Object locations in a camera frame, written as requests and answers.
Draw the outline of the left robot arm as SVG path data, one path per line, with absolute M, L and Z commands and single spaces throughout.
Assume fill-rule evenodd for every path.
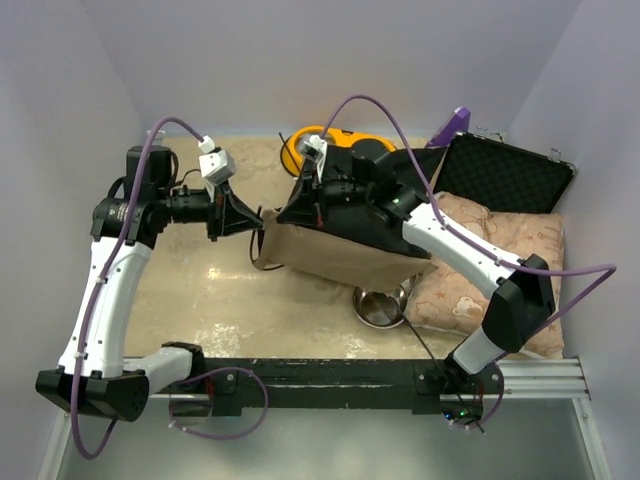
M 212 241 L 262 226 L 261 217 L 232 191 L 236 165 L 220 147 L 199 158 L 201 189 L 177 179 L 175 152 L 152 147 L 138 200 L 132 202 L 141 153 L 139 146 L 128 150 L 125 175 L 93 210 L 91 265 L 76 325 L 57 367 L 36 377 L 36 391 L 68 413 L 133 422 L 148 397 L 165 387 L 175 383 L 185 392 L 200 390 L 207 368 L 198 346 L 167 342 L 143 359 L 124 359 L 143 270 L 170 223 L 203 223 Z

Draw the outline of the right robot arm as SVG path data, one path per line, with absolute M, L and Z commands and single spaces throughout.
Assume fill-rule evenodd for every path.
M 321 139 L 301 154 L 303 168 L 278 224 L 406 259 L 440 259 L 488 300 L 481 325 L 449 355 L 452 390 L 469 392 L 482 369 L 520 351 L 550 320 L 552 273 L 540 256 L 523 259 L 481 239 L 442 213 L 429 185 L 417 189 L 399 179 L 385 156 L 337 164 Z

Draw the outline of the beige pet tent fabric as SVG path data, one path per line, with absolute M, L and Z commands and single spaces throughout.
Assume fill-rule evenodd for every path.
M 384 152 L 372 140 L 352 147 L 330 145 L 322 179 L 344 173 L 360 181 L 353 174 L 361 164 L 357 156 L 386 160 L 399 182 L 422 188 L 406 150 Z M 352 287 L 387 293 L 416 275 L 436 269 L 428 252 L 385 229 L 366 202 L 354 220 L 326 228 L 279 224 L 276 216 L 282 207 L 262 213 L 264 225 L 258 232 L 258 253 L 251 260 L 258 270 L 282 265 Z

